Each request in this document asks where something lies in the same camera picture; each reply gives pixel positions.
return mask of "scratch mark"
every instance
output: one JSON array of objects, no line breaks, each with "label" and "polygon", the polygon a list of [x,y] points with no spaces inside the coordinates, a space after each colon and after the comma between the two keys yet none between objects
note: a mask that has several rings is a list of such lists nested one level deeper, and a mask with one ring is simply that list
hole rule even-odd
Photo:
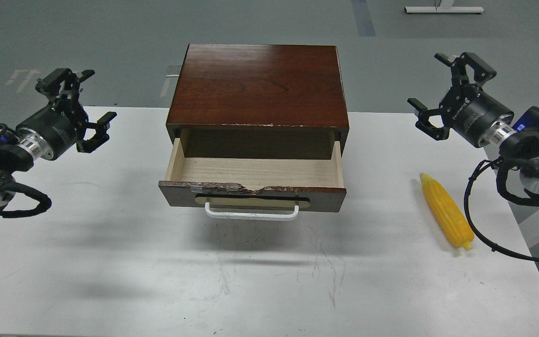
[{"label": "scratch mark", "polygon": [[11,275],[17,273],[17,272],[20,271],[20,270],[21,270],[21,268],[19,268],[18,270],[14,271],[14,272],[12,272],[12,273],[9,273],[8,275],[6,275],[6,276],[0,278],[0,281],[1,281],[2,279],[6,279],[6,278],[10,277]]},{"label": "scratch mark", "polygon": [[340,285],[342,286],[342,283],[344,282],[344,275],[346,275],[346,261],[344,258],[342,258],[342,256],[337,255],[336,257],[342,261],[342,276],[340,276]]},{"label": "scratch mark", "polygon": [[47,310],[45,310],[45,311],[41,314],[41,316],[45,316],[45,314],[46,314],[47,312],[51,311],[52,308],[53,308],[53,304],[50,305],[49,308],[47,308]]},{"label": "scratch mark", "polygon": [[66,183],[61,183],[60,185],[62,186],[65,186],[65,185],[93,185],[93,186],[97,186],[97,187],[101,187],[100,185],[97,185],[96,183],[93,183],[93,182],[86,182],[86,181],[81,181],[81,182],[66,182]]},{"label": "scratch mark", "polygon": [[328,255],[326,252],[321,248],[321,252],[323,252],[323,255],[326,257],[326,260],[330,264],[332,268],[332,294],[330,296],[330,299],[332,299],[332,305],[336,308],[336,268],[334,268],[334,263],[332,263],[332,260],[328,258]]}]

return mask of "white table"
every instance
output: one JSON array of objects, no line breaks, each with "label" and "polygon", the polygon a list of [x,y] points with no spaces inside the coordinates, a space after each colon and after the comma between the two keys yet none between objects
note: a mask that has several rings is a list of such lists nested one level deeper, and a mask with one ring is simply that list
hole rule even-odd
[{"label": "white table", "polygon": [[[425,171],[461,203],[485,154],[459,136],[433,141],[413,115],[350,113],[340,213],[212,220],[169,207],[157,187],[167,109],[113,110],[93,154],[15,175],[53,207],[0,219],[0,334],[539,336],[535,265],[478,240],[452,249],[423,199]],[[483,233],[528,254],[492,171],[472,196]]]}]

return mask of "white drawer handle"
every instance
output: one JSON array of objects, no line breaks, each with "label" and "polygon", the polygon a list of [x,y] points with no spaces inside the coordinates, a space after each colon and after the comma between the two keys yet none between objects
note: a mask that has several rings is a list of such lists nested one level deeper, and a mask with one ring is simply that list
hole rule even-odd
[{"label": "white drawer handle", "polygon": [[211,204],[207,201],[205,203],[205,212],[214,219],[291,221],[299,215],[299,205],[295,204],[295,210],[290,214],[238,213],[212,211]]}]

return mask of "open drawer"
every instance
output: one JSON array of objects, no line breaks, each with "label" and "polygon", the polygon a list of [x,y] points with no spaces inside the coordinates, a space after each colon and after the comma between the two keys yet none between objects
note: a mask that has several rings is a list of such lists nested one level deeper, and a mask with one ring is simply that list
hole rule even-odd
[{"label": "open drawer", "polygon": [[159,188],[171,206],[338,212],[340,141],[327,129],[183,129]]}]

